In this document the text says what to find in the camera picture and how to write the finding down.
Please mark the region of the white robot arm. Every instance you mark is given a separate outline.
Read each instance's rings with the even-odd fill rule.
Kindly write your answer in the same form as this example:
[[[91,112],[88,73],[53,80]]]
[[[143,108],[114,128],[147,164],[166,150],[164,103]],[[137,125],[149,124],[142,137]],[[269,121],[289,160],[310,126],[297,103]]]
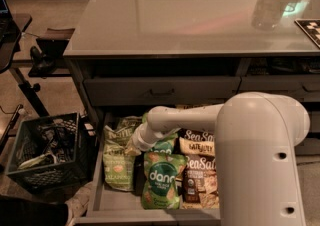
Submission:
[[[218,105],[157,106],[126,152],[138,155],[180,128],[215,135],[221,226],[306,226],[294,147],[310,119],[300,102],[246,92]]]

